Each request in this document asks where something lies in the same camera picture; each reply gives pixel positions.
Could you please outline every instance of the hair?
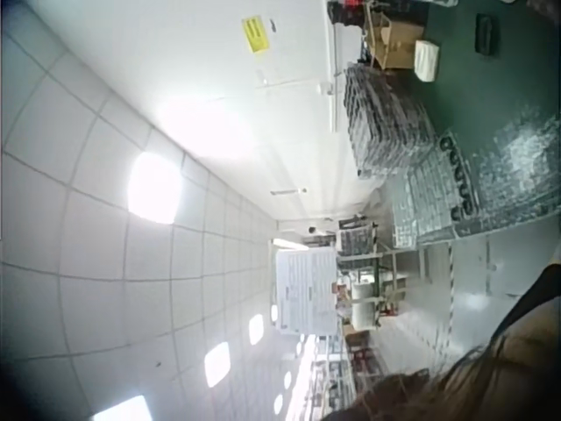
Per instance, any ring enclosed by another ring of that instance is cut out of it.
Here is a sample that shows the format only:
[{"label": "hair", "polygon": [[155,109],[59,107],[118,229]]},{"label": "hair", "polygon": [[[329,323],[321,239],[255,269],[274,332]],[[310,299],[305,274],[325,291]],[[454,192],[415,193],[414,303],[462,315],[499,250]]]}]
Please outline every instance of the hair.
[{"label": "hair", "polygon": [[[511,352],[504,352],[506,339],[502,337],[487,347],[472,350],[440,375],[431,377],[428,369],[412,375],[389,375],[372,390],[360,394],[351,407],[332,412],[323,421],[522,421],[539,419],[540,413],[556,413],[553,405],[561,397],[559,364],[544,371],[516,361],[510,358]],[[509,346],[525,346],[538,359],[556,359],[557,350],[544,343],[511,340],[514,343]],[[493,392],[504,373],[522,375],[521,381],[531,382],[524,402],[505,402],[519,403],[520,410],[497,410],[497,396]]]}]

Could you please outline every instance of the person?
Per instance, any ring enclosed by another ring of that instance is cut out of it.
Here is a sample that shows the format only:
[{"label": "person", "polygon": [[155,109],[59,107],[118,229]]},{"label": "person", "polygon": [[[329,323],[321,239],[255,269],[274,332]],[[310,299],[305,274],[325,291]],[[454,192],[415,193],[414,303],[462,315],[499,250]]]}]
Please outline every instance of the person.
[{"label": "person", "polygon": [[449,370],[393,374],[324,421],[547,419],[561,398],[561,242],[486,346]]}]

